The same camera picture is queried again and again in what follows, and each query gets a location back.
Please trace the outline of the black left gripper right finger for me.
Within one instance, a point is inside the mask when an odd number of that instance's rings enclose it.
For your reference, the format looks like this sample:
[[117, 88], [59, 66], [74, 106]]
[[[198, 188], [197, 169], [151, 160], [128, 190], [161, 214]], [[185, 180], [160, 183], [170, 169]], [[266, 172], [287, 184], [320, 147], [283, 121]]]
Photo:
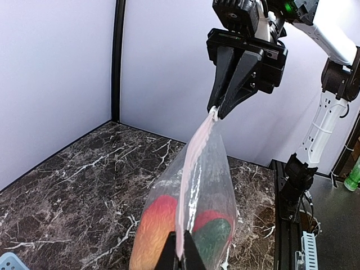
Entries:
[[184, 246], [183, 256], [181, 259], [181, 269], [206, 270], [202, 258], [189, 231], [185, 231], [184, 233]]

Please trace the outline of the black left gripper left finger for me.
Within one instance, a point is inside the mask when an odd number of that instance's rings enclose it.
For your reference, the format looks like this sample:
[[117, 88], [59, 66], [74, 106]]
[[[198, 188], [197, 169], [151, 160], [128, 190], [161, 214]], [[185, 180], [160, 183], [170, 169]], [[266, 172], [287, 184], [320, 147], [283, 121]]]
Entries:
[[170, 232], [154, 270], [179, 270], [180, 261], [176, 255], [176, 233]]

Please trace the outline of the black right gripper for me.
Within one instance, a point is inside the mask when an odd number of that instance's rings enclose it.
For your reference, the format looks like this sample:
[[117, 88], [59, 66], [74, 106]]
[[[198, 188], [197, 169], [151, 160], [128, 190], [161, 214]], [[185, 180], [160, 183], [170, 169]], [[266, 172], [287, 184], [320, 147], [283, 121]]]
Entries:
[[[264, 93], [271, 94], [280, 85], [288, 54], [284, 45], [216, 28], [208, 33], [206, 45], [209, 60], [216, 65], [207, 109], [218, 108], [220, 119], [256, 93], [255, 87], [244, 89], [253, 73], [256, 88]], [[238, 63], [232, 73], [234, 60]]]

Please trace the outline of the red apple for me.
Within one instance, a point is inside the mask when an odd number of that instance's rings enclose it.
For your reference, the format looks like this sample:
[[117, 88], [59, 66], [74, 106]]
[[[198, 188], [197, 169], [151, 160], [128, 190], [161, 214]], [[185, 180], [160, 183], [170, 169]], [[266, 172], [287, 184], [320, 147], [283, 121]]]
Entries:
[[192, 230], [194, 243], [229, 242], [233, 233], [233, 218], [216, 210], [206, 210], [196, 216]]

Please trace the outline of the orange red chili pepper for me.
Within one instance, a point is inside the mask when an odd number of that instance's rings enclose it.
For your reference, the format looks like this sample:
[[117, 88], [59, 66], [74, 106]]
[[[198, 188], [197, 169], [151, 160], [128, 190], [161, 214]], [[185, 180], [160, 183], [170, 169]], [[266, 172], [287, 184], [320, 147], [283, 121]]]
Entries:
[[170, 232], [175, 230], [177, 200], [161, 195], [143, 212], [129, 269], [154, 269]]

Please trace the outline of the clear zip top bag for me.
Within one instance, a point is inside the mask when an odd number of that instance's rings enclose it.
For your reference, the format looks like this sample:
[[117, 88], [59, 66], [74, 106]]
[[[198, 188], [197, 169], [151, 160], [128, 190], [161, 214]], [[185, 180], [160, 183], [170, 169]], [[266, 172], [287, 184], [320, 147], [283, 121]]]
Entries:
[[[180, 261], [180, 269], [184, 234], [185, 231], [189, 231], [192, 235], [198, 214], [206, 210], [216, 210], [229, 215], [233, 218], [234, 225], [232, 238], [235, 233], [237, 221], [235, 192], [219, 131], [220, 122], [218, 109], [212, 107], [189, 143], [155, 181], [142, 211], [143, 214], [145, 209], [161, 195], [169, 195], [177, 200], [174, 232], [175, 252]], [[206, 269], [220, 269], [231, 240], [225, 244], [214, 264], [204, 264]]]

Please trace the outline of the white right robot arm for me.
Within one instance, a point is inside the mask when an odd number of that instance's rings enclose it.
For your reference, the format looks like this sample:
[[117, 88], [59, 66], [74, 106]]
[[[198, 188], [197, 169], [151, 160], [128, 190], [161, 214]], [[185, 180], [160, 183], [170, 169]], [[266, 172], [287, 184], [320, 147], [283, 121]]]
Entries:
[[359, 94], [359, 47], [331, 25], [318, 6], [319, 1], [214, 1], [223, 29], [211, 30], [206, 43], [216, 67], [208, 110], [219, 119], [258, 91], [270, 94], [280, 85], [288, 53], [281, 42], [284, 23], [301, 30], [327, 54], [319, 107], [279, 187], [279, 213], [287, 221], [296, 220], [335, 125]]

